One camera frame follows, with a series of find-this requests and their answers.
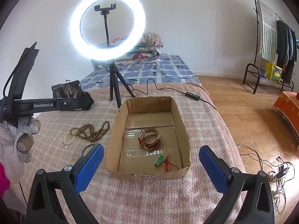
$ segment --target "illuminated ring light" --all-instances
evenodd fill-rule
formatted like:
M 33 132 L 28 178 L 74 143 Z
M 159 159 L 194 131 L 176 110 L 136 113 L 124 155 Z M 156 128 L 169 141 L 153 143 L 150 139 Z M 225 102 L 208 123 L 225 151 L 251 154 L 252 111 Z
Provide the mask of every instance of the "illuminated ring light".
M 83 0 L 76 8 L 71 18 L 71 39 L 77 50 L 85 57 L 95 60 L 112 60 L 130 51 L 140 40 L 145 28 L 145 14 L 143 7 L 138 0 L 121 0 L 133 11 L 134 27 L 132 32 L 121 45 L 109 49 L 99 49 L 95 46 L 89 45 L 81 34 L 81 21 L 83 15 L 87 9 L 98 1 L 99 0 Z

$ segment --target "orange cloth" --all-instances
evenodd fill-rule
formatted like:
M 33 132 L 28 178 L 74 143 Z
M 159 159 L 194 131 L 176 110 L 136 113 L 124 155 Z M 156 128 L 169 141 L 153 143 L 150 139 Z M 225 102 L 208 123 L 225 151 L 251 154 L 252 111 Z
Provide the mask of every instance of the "orange cloth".
M 274 103 L 273 108 L 278 108 L 282 111 L 299 135 L 299 99 L 296 98 L 296 93 L 282 92 Z M 297 156 L 299 158 L 299 146 L 297 148 Z

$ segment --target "red cord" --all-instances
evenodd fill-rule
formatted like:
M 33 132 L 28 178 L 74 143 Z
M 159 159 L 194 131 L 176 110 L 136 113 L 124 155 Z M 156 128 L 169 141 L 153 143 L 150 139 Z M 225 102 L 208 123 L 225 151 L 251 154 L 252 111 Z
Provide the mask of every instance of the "red cord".
M 165 172 L 169 172 L 172 168 L 172 166 L 175 166 L 177 169 L 178 167 L 174 164 L 172 164 L 170 161 L 168 161 L 168 158 L 171 156 L 171 154 L 169 154 L 166 159 L 164 160 L 165 165 L 162 164 L 162 166 L 165 168 Z

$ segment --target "clothes rack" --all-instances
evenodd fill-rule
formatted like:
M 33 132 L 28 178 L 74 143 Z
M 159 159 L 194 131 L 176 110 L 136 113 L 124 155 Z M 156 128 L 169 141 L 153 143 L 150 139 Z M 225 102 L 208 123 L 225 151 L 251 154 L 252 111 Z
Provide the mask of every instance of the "clothes rack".
M 253 94 L 256 93 L 256 91 L 262 91 L 262 92 L 269 92 L 269 93 L 277 93 L 277 94 L 280 94 L 282 91 L 283 91 L 283 88 L 284 87 L 287 87 L 287 88 L 290 88 L 291 89 L 291 92 L 293 91 L 294 89 L 294 83 L 292 82 L 292 86 L 288 83 L 285 82 L 285 80 L 281 79 L 280 82 L 275 82 L 275 81 L 271 81 L 267 78 L 264 78 L 264 77 L 261 77 L 261 73 L 260 73 L 260 70 L 259 68 L 256 66 L 256 61 L 257 61 L 257 55 L 258 55 L 258 37 L 259 37 L 259 20 L 258 20 L 258 6 L 257 6 L 257 0 L 255 0 L 255 13 L 257 15 L 257 46 L 256 46 L 256 50 L 255 50 L 255 61 L 254 63 L 248 63 L 247 64 L 247 67 L 246 67 L 246 70 L 245 70 L 245 74 L 244 74 L 244 79 L 243 79 L 243 85 L 246 83 L 252 90 L 253 90 Z M 258 70 L 258 72 L 254 72 L 254 71 L 250 71 L 248 70 L 248 68 L 252 66 L 254 68 L 256 68 Z M 246 78 L 247 78 L 247 73 L 250 73 L 252 74 L 254 77 L 257 78 L 257 81 L 256 83 L 252 83 L 252 82 L 248 82 L 246 81 Z M 264 80 L 264 81 L 269 81 L 269 82 L 272 82 L 274 84 L 278 84 L 278 85 L 281 85 L 281 88 L 277 88 L 277 87 L 272 87 L 272 86 L 269 86 L 269 85 L 264 85 L 264 84 L 260 84 L 260 80 Z M 269 88 L 274 88 L 274 89 L 278 89 L 280 90 L 279 92 L 274 92 L 274 91 L 268 91 L 268 90 L 261 90 L 261 89 L 258 89 L 258 86 L 263 86 L 263 87 L 269 87 Z

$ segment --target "white wall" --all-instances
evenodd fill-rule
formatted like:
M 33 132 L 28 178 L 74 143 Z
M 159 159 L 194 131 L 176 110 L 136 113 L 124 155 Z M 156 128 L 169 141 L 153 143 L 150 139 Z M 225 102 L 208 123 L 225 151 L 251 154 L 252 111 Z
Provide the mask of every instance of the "white wall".
M 69 34 L 72 12 L 81 0 L 21 0 L 0 31 L 0 88 L 25 47 L 35 41 L 40 52 L 28 77 L 25 98 L 51 97 L 51 86 L 81 80 L 93 71 L 90 60 L 74 48 Z M 299 25 L 282 0 L 261 0 L 299 34 Z M 98 4 L 109 5 L 111 0 Z M 242 77 L 256 46 L 254 0 L 140 0 L 146 32 L 161 35 L 164 52 L 178 54 L 192 71 Z M 110 38 L 128 34 L 132 12 L 117 1 L 108 15 Z M 105 41 L 103 17 L 92 8 L 82 31 L 92 44 Z M 299 90 L 299 66 L 294 83 Z

